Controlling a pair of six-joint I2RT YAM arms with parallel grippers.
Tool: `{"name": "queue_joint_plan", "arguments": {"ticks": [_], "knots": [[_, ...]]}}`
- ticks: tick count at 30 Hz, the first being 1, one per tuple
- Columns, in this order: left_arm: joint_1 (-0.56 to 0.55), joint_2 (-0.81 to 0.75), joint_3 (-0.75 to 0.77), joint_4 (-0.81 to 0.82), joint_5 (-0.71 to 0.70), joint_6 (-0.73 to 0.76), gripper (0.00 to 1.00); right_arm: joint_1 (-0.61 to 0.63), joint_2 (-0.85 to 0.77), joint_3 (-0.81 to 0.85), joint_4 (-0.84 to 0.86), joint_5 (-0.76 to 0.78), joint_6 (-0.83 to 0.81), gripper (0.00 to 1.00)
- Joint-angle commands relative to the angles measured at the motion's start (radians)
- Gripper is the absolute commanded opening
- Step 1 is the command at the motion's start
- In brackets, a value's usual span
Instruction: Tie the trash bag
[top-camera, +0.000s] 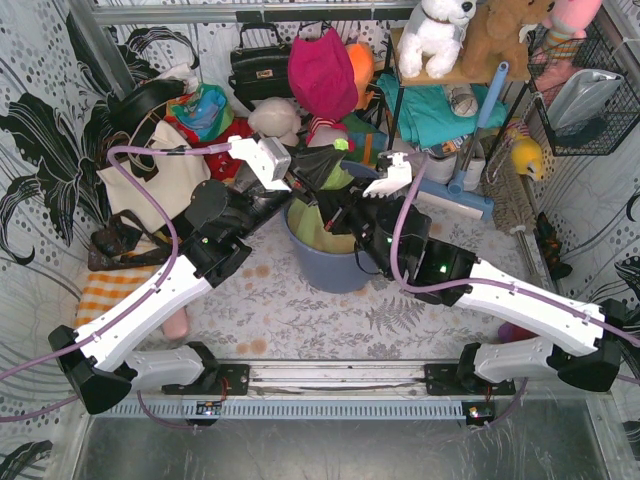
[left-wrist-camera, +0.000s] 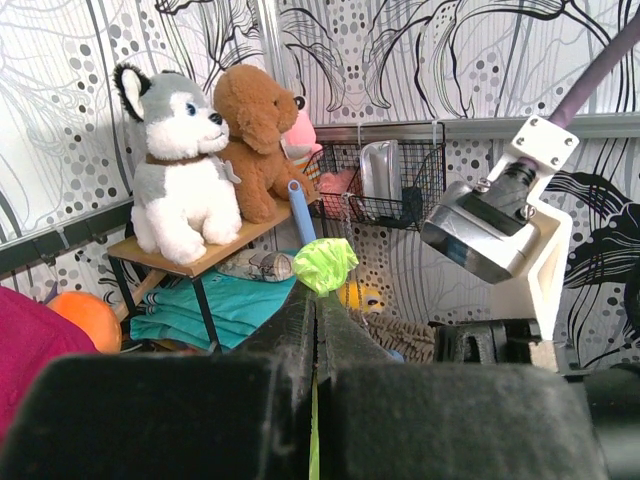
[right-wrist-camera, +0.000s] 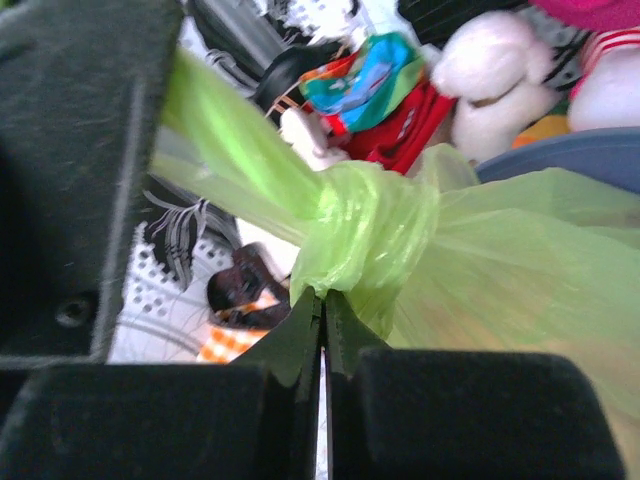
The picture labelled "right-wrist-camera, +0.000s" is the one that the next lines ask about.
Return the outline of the green trash bag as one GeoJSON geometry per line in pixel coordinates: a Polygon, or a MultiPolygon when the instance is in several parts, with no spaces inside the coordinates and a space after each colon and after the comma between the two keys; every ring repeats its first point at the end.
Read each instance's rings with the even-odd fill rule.
{"type": "Polygon", "coordinates": [[[178,50],[162,124],[188,145],[154,173],[293,244],[292,298],[346,295],[397,348],[563,354],[639,413],[639,198],[561,168],[481,182],[451,146],[413,177],[315,171],[200,59],[178,50]]]}

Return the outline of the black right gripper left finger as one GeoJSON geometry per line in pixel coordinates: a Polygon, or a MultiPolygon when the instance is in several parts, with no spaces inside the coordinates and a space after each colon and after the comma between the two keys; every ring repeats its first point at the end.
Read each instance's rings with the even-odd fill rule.
{"type": "Polygon", "coordinates": [[[311,479],[321,303],[227,365],[62,365],[32,373],[1,429],[5,479],[311,479]]]}

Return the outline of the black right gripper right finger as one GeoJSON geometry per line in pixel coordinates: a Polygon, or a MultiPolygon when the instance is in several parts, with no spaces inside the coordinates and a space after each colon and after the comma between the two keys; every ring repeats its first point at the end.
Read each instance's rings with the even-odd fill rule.
{"type": "Polygon", "coordinates": [[[333,479],[623,479],[591,382],[530,352],[393,349],[324,306],[333,479]]]}

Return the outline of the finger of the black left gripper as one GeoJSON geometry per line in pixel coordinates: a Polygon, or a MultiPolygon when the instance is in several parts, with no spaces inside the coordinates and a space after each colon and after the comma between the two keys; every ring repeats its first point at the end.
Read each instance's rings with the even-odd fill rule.
{"type": "Polygon", "coordinates": [[[103,360],[172,67],[175,1],[1,12],[1,366],[103,360]]]}

